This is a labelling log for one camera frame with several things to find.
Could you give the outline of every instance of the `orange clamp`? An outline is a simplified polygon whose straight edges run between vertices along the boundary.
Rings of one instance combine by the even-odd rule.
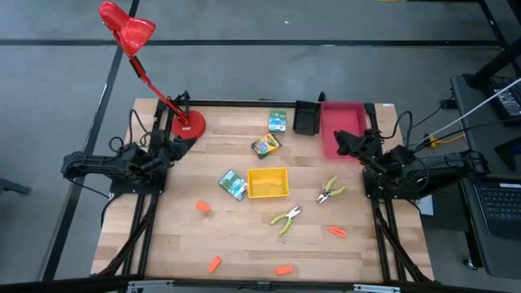
[[[222,258],[220,256],[216,256],[208,266],[208,272],[213,273],[217,269],[221,261]]]
[[[277,276],[287,274],[287,273],[293,273],[293,265],[283,265],[275,269],[275,273]]]
[[[195,208],[197,208],[197,209],[200,210],[201,212],[210,212],[210,211],[212,211],[212,209],[210,208],[210,206],[207,205],[206,203],[203,203],[203,202],[197,202],[197,203],[195,203]]]
[[[340,238],[345,238],[345,231],[338,227],[331,226],[329,227],[329,231]]]

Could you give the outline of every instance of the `lamp base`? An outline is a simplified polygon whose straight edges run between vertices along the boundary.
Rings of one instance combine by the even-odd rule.
[[[172,134],[181,139],[200,138],[206,129],[203,114],[189,110],[188,122],[182,123],[177,117],[172,121]]]

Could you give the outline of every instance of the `laptop keyboard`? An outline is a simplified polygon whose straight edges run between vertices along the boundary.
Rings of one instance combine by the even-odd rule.
[[[521,221],[521,190],[519,188],[480,186],[478,194],[487,219]]]

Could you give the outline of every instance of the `yellow plastic tray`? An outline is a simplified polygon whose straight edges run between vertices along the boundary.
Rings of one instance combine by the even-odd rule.
[[[265,199],[290,194],[286,168],[260,168],[247,171],[247,197]]]

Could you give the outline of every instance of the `black container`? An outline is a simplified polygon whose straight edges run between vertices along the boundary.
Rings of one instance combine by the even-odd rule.
[[[320,103],[296,101],[293,130],[297,134],[315,135],[320,131]]]

